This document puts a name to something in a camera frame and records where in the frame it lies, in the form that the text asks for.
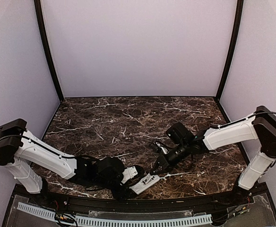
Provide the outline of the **white remote control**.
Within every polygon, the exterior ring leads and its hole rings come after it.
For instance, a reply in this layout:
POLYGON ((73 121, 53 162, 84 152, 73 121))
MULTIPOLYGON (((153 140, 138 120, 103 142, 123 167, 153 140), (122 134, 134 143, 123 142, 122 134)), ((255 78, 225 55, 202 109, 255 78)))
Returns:
POLYGON ((158 175, 147 174, 143 177, 137 184, 130 187, 130 189, 137 195, 141 194, 157 182, 159 182, 160 177, 158 175))

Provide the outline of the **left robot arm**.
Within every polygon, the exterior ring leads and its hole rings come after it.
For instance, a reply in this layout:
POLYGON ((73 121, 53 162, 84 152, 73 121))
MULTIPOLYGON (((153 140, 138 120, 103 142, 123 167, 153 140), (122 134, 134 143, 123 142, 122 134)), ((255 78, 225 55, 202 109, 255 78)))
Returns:
POLYGON ((47 191, 47 181, 28 162, 49 169, 71 183, 109 189, 116 200, 137 196, 126 184, 138 175, 134 166, 125 168, 117 157, 97 159, 63 153, 39 140, 26 124, 25 120, 16 119, 0 126, 0 166, 6 167, 43 206, 53 203, 53 195, 47 191))

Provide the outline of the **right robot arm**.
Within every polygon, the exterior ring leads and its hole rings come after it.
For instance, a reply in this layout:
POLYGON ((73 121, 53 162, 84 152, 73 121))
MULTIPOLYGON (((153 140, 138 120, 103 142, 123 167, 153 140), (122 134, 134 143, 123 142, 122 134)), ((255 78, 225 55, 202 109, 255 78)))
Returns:
POLYGON ((175 144, 170 148, 156 141, 151 148, 159 156, 150 171, 151 175, 170 172, 186 157, 208 153, 218 148, 248 140, 258 140, 260 148, 238 179, 238 187, 228 194, 228 201, 238 205, 246 198, 255 182, 276 162, 276 112, 258 106, 252 114, 223 125, 209 127, 197 134, 181 122, 173 124, 166 132, 175 144))

